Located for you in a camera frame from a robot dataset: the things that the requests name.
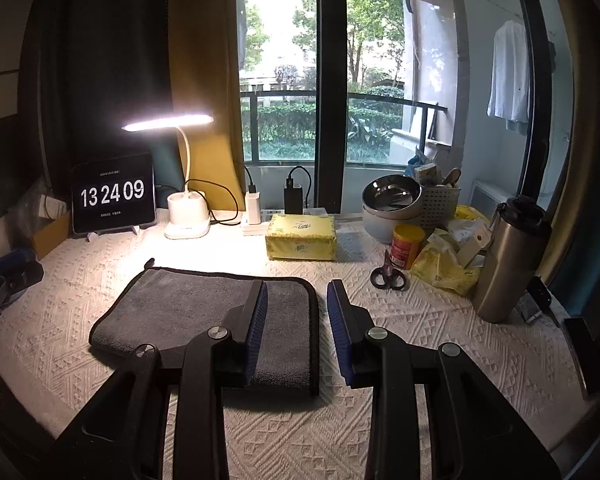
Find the yellow tissue pack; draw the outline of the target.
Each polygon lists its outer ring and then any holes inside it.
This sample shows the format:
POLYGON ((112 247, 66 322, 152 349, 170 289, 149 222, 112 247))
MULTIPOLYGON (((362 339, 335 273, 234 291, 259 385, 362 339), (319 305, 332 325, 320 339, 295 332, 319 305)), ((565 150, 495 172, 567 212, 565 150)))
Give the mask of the yellow tissue pack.
POLYGON ((265 233, 265 248, 273 260, 334 261, 335 219, 312 214, 274 214, 265 233))

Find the white charger adapter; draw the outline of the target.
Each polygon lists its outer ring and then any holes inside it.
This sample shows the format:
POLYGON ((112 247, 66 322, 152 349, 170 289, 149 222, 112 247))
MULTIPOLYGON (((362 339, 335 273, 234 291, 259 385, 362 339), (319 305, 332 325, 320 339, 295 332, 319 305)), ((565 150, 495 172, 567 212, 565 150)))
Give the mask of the white charger adapter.
POLYGON ((261 223, 260 193, 248 191, 245 195, 246 218, 250 226, 261 223))

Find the white bowl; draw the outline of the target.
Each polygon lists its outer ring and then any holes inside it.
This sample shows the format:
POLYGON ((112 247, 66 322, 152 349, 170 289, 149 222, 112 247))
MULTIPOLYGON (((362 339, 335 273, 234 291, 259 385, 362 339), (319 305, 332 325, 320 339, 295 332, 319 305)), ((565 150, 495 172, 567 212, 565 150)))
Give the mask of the white bowl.
POLYGON ((393 238, 393 230, 401 224, 420 226, 420 216, 411 219, 388 219, 379 217, 373 211, 362 210, 363 226, 368 235, 381 244, 389 245, 393 238))

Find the purple and grey towel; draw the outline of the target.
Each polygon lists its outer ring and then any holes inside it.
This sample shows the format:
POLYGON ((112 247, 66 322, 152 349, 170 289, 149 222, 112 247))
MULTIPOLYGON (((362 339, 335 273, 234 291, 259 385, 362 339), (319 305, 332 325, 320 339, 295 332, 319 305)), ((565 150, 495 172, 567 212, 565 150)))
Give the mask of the purple and grey towel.
MULTIPOLYGON (((140 344, 160 350, 187 344, 245 302, 253 276, 151 266, 134 276, 93 325, 98 352, 127 356, 140 344)), ((320 391, 320 323, 314 287, 303 278, 265 278, 262 347, 250 389, 311 399, 320 391)))

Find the yellow plastic bag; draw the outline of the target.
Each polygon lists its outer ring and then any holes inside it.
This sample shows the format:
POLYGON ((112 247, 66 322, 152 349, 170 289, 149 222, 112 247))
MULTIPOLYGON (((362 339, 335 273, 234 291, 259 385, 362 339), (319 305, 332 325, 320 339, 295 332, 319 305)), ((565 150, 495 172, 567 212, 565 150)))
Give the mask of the yellow plastic bag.
POLYGON ((429 235, 411 274, 434 287, 469 296, 492 242, 490 224, 491 220, 477 209, 458 205, 454 217, 429 235))

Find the white hanging shirt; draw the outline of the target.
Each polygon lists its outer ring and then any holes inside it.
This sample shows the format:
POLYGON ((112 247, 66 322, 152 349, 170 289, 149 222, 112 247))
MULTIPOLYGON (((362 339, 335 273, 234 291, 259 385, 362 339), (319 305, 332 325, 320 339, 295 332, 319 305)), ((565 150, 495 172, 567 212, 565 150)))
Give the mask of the white hanging shirt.
POLYGON ((530 63, 524 25, 505 22, 493 39, 491 90, 486 114, 528 124, 530 63))

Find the black scissors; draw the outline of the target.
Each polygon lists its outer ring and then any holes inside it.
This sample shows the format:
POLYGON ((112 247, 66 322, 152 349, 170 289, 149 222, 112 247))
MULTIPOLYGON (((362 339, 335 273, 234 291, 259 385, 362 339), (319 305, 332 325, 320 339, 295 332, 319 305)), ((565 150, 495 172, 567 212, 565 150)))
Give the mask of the black scissors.
POLYGON ((370 274, 370 284, 378 289, 390 289, 397 292, 402 292, 410 287, 407 277, 393 265, 388 250, 385 251, 382 265, 370 274))

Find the dark green curtain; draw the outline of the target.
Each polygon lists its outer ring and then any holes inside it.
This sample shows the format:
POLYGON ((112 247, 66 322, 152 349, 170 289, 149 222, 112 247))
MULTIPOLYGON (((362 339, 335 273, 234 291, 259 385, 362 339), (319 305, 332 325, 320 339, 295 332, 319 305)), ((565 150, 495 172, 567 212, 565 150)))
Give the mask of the dark green curtain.
POLYGON ((173 110, 169 0, 33 0, 18 74, 18 113, 55 196, 82 162, 149 153, 158 200, 183 183, 178 136, 125 125, 173 110))

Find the stainless steel bowl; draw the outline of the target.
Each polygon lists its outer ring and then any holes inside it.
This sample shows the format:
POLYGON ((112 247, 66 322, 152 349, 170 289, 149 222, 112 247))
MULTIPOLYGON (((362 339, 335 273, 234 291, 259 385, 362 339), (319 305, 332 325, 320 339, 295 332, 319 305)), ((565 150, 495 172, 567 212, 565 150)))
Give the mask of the stainless steel bowl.
POLYGON ((362 192, 363 209, 389 220, 411 220, 422 213, 422 186, 404 174, 388 174, 370 182, 362 192))

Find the white perforated basket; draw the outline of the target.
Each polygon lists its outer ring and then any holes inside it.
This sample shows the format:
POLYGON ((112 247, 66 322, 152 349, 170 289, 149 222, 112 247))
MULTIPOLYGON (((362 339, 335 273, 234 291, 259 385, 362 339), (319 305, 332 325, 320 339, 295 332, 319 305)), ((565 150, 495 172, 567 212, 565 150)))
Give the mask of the white perforated basket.
POLYGON ((422 188, 420 226, 424 230, 430 230, 452 220, 459 197, 459 188, 441 184, 424 186, 422 188))

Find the black power bank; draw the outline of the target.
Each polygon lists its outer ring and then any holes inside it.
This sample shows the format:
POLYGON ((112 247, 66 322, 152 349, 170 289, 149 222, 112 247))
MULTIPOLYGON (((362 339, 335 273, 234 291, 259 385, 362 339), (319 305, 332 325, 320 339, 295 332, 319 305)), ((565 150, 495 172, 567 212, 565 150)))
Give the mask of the black power bank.
POLYGON ((303 214, 302 188, 284 188, 284 211, 285 214, 303 214))

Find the mustard yellow curtain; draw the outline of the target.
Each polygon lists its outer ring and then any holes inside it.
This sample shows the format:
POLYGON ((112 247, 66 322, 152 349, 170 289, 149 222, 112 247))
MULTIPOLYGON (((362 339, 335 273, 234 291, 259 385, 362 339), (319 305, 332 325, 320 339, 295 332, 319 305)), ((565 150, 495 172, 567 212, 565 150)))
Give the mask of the mustard yellow curtain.
POLYGON ((169 0, 168 32, 174 113, 213 118, 178 139, 188 186, 213 209, 243 210, 236 0, 169 0))

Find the stainless steel tumbler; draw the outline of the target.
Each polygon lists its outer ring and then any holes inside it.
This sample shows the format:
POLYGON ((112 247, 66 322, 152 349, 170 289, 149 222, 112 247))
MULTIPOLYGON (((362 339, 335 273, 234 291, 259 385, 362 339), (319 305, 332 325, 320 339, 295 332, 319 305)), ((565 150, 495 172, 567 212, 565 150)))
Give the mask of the stainless steel tumbler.
POLYGON ((496 207, 490 230, 491 241, 471 302, 479 318, 501 323, 538 270, 552 226, 534 200, 516 196, 496 207))

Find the clear plastic bag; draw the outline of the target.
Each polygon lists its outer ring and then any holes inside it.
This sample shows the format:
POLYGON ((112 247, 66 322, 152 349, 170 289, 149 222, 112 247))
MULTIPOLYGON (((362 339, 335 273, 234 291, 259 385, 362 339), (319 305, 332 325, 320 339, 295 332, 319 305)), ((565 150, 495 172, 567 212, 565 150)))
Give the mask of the clear plastic bag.
POLYGON ((31 237, 63 216, 68 204, 57 198, 43 178, 35 181, 9 209, 7 225, 15 234, 31 237))

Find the red yellow can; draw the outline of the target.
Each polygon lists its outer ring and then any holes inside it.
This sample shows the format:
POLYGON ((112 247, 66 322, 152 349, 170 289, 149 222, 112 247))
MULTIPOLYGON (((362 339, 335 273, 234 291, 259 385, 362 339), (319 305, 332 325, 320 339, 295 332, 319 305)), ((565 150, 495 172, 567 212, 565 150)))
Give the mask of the red yellow can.
POLYGON ((390 259, 399 269, 409 269, 420 252, 425 231, 411 223, 401 223, 393 228, 390 259))

